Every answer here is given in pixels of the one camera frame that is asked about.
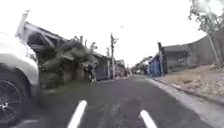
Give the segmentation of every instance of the sidewalk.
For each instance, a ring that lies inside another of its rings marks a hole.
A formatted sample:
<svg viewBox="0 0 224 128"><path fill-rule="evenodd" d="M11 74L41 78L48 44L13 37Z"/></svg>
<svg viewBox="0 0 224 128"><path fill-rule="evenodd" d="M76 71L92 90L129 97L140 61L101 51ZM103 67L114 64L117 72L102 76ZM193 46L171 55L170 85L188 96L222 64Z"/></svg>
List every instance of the sidewalk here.
<svg viewBox="0 0 224 128"><path fill-rule="evenodd" d="M149 83L154 84L158 88L164 90L168 95L171 95L187 108L195 111L200 118L211 124L215 128L223 128L224 126L224 108L220 105L213 104L207 100L188 95L176 88L153 79L146 78Z"/></svg>

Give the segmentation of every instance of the white car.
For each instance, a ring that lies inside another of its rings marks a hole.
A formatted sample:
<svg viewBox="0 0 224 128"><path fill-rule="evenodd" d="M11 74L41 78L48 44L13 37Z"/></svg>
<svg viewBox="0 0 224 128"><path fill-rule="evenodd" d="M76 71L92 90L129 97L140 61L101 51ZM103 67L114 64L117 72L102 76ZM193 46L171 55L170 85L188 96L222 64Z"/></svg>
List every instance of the white car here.
<svg viewBox="0 0 224 128"><path fill-rule="evenodd" d="M35 52L16 37L0 33L0 125L16 121L38 96L39 70Z"/></svg>

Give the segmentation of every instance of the tire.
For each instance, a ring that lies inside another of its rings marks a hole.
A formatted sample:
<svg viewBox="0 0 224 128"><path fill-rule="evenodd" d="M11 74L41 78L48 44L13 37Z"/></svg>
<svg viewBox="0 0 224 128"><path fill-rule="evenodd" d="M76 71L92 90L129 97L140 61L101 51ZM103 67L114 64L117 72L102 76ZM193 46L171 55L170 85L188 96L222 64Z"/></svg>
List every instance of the tire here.
<svg viewBox="0 0 224 128"><path fill-rule="evenodd" d="M16 123L20 116L29 110L30 104L24 84L25 82L15 73L0 69L0 126Z"/></svg>

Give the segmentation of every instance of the street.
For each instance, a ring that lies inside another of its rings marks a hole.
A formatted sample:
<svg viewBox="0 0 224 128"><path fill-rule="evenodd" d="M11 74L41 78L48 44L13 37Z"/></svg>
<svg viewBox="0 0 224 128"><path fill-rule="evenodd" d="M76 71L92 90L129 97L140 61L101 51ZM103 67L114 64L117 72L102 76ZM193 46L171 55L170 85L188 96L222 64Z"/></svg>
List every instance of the street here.
<svg viewBox="0 0 224 128"><path fill-rule="evenodd" d="M145 109L158 128L212 128L168 93L141 76L69 85L46 95L17 128L66 128L80 100L88 106L80 128L145 128Z"/></svg>

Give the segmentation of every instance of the utility pole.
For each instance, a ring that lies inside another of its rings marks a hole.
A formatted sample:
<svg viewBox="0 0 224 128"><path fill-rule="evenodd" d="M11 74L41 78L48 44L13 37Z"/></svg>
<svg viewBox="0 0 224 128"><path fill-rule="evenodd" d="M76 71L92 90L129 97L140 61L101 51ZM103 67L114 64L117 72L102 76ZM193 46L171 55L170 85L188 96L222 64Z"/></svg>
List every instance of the utility pole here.
<svg viewBox="0 0 224 128"><path fill-rule="evenodd" d="M107 60L107 77L108 79L110 79L110 48L107 47L107 57L108 57L108 60Z"/></svg>
<svg viewBox="0 0 224 128"><path fill-rule="evenodd" d="M114 44L118 41L118 39L115 39L111 33L111 61L112 61L112 69L113 69L113 78L115 78L115 59L114 59Z"/></svg>
<svg viewBox="0 0 224 128"><path fill-rule="evenodd" d="M160 60L160 69L161 69L161 75L164 75L164 64L163 64L163 49L161 42L157 42L159 47L159 60Z"/></svg>
<svg viewBox="0 0 224 128"><path fill-rule="evenodd" d="M216 51L216 48L215 48L215 45L214 45L214 42L213 42L214 38L212 39L212 35L210 33L208 33L207 36L208 36L209 42L210 42L210 44L212 46L212 50L214 52L217 65L218 65L219 68L221 68L221 64L220 64L220 60L219 60L219 57L218 57L218 53Z"/></svg>

